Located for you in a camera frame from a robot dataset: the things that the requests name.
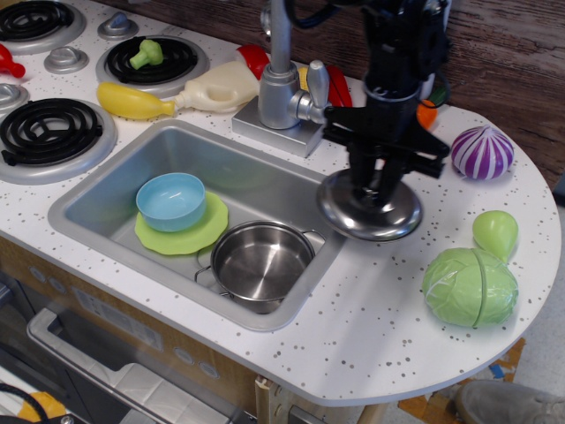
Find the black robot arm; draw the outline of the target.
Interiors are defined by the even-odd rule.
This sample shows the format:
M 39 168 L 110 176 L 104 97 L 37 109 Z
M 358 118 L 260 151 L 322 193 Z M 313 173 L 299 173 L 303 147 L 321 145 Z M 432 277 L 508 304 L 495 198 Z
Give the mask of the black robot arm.
M 296 16 L 293 2 L 284 6 L 290 22 L 301 29 L 345 7 L 362 11 L 369 52 L 365 106 L 324 110 L 325 138 L 348 150 L 353 196 L 367 206 L 383 206 L 404 174 L 438 178 L 449 148 L 419 123 L 417 108 L 423 83 L 447 60 L 446 2 L 330 1 L 305 19 Z

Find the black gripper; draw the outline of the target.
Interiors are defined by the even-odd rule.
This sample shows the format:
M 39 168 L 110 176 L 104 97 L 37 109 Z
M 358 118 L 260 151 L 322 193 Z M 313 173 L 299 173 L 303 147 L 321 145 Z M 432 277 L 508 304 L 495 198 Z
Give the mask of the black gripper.
M 370 96 L 363 107 L 329 106 L 324 110 L 324 137 L 346 147 L 353 192 L 359 199 L 378 198 L 378 204 L 384 206 L 405 174 L 441 176 L 449 147 L 418 123 L 417 107 L 414 97 Z M 383 164 L 377 168 L 379 160 Z M 379 187 L 373 182 L 377 170 Z

